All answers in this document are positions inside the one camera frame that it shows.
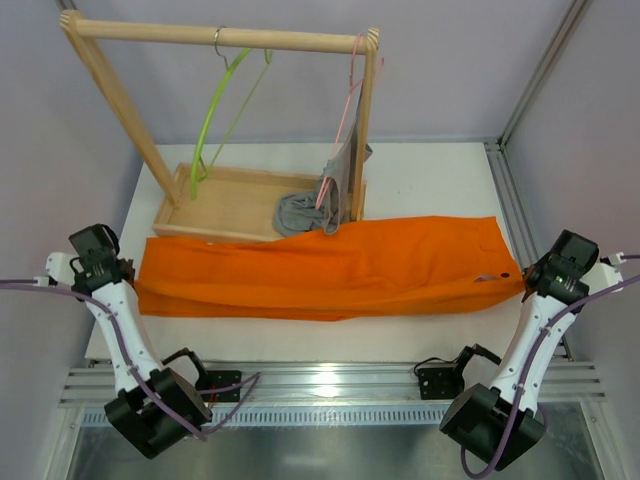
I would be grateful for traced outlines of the orange trousers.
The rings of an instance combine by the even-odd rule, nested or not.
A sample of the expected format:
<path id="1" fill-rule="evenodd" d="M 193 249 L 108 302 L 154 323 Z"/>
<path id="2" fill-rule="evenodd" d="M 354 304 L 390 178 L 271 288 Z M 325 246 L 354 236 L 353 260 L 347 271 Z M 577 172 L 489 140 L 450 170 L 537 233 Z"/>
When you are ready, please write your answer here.
<path id="1" fill-rule="evenodd" d="M 340 321 L 484 310 L 524 289 L 492 217 L 363 220 L 258 243 L 147 241 L 140 311 Z"/>

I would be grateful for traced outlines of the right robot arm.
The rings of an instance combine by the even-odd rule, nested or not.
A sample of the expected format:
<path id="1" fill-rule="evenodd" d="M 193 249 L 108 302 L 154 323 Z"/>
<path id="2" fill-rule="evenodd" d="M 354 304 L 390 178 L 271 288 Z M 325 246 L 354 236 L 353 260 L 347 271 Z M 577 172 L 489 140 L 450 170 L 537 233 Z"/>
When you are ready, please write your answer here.
<path id="1" fill-rule="evenodd" d="M 504 470 L 544 436 L 538 399 L 555 349 L 585 305 L 626 286 L 620 267 L 629 258 L 603 256 L 595 242 L 565 230 L 524 271 L 518 325 L 495 376 L 461 392 L 440 424 L 460 446 L 469 478 Z"/>

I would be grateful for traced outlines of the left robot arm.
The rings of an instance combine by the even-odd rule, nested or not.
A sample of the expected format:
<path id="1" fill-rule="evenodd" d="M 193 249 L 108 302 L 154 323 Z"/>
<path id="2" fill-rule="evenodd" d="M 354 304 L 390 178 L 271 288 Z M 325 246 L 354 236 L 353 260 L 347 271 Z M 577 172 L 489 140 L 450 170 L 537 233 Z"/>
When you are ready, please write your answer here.
<path id="1" fill-rule="evenodd" d="M 133 286 L 133 262 L 119 256 L 119 240 L 105 224 L 69 236 L 75 253 L 53 253 L 47 272 L 66 294 L 84 303 L 107 345 L 116 398 L 104 407 L 110 424 L 153 459 L 183 438 L 206 438 L 211 420 L 195 386 L 163 363 L 151 347 Z"/>

